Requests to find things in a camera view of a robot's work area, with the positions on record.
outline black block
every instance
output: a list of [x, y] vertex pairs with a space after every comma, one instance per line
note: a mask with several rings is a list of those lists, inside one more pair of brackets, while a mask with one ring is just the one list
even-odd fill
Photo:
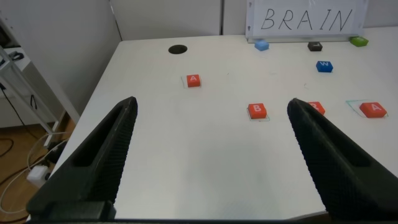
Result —
[[319, 42], [309, 42], [308, 49], [311, 51], [322, 51], [322, 44]]

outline wooden floor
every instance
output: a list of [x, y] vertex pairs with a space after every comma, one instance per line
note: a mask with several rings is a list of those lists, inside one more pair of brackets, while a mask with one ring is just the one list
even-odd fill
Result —
[[[29, 130], [38, 138], [46, 134], [44, 129], [40, 125], [28, 126]], [[60, 125], [58, 131], [73, 131], [75, 125], [73, 121], [67, 119], [63, 121]], [[57, 139], [69, 138], [70, 134], [63, 134], [57, 136]], [[11, 138], [14, 140], [14, 146], [12, 149], [4, 156], [0, 157], [0, 183], [8, 177], [10, 174], [17, 172], [18, 170], [25, 168], [27, 166], [27, 153], [31, 147], [36, 142], [23, 127], [15, 128], [2, 128], [0, 129], [0, 139], [1, 138]], [[10, 141], [0, 140], [0, 154], [8, 149], [10, 146]], [[36, 160], [36, 158], [43, 156], [47, 153], [47, 150], [42, 144], [38, 144], [34, 153], [32, 154], [31, 163]], [[18, 211], [24, 209], [26, 203], [30, 198], [36, 193], [38, 188], [32, 185], [26, 180], [28, 172], [25, 172], [21, 177], [16, 179], [16, 181], [9, 187], [5, 194], [5, 198], [2, 203], [2, 208], [6, 211]], [[0, 185], [0, 195], [2, 194], [4, 188], [8, 183], [14, 178], [10, 178], [8, 181]], [[26, 211], [19, 212], [16, 214], [5, 214], [0, 211], [0, 223], [8, 220], [15, 220], [22, 218], [27, 215]]]

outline white wall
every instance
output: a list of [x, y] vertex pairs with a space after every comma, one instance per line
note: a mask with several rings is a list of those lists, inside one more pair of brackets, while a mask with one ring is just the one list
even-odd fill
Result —
[[2, 0], [0, 18], [77, 122], [121, 41], [108, 0]]
[[[224, 0], [224, 2], [224, 35], [244, 34], [246, 0]], [[398, 0], [370, 0], [364, 26], [398, 26]]]
[[123, 40], [219, 35], [220, 0], [111, 0]]
[[365, 27], [398, 26], [398, 0], [370, 0]]

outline table surface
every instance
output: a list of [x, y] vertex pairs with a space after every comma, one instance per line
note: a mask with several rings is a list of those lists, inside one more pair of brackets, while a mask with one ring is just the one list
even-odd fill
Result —
[[[138, 116], [114, 206], [116, 218], [285, 219], [325, 210], [287, 116], [292, 98], [325, 116], [398, 175], [398, 27], [365, 29], [367, 47], [270, 44], [243, 35], [121, 42], [56, 169], [113, 106], [135, 96]], [[180, 55], [168, 48], [183, 44]], [[319, 60], [333, 73], [318, 73]], [[183, 87], [199, 74], [202, 87]], [[380, 102], [389, 117], [362, 118], [346, 100]], [[270, 121], [250, 121], [264, 103]]]

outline block with letter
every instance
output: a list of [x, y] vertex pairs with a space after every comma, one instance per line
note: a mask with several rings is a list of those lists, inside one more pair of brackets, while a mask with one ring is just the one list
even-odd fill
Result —
[[262, 103], [253, 103], [248, 106], [251, 119], [265, 119], [267, 117], [266, 107]]
[[187, 85], [188, 87], [199, 87], [201, 85], [199, 75], [187, 75]]
[[317, 69], [318, 72], [331, 72], [333, 71], [333, 66], [331, 65], [331, 62], [318, 61]]
[[325, 109], [323, 108], [323, 106], [321, 105], [321, 103], [319, 102], [308, 102], [312, 107], [314, 107], [319, 113], [321, 113], [322, 115], [325, 114]]
[[322, 51], [322, 44], [320, 42], [309, 42], [308, 49], [310, 51]]
[[363, 103], [359, 107], [367, 118], [382, 118], [387, 111], [378, 102]]
[[357, 47], [364, 47], [364, 46], [366, 46], [366, 45], [368, 44], [368, 42], [369, 42], [367, 39], [365, 39], [365, 38], [363, 38], [363, 37], [352, 37], [352, 38], [349, 39], [349, 41], [350, 41], [353, 45], [355, 45], [355, 46], [357, 46]]

